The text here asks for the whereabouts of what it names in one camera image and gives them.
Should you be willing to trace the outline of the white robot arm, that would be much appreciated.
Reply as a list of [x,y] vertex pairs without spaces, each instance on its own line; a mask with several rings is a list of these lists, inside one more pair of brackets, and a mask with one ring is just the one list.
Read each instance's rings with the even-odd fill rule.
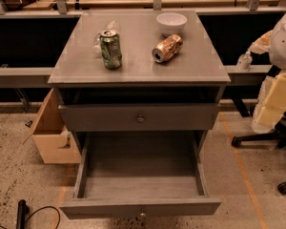
[[269,57],[273,65],[286,70],[286,13],[273,29]]

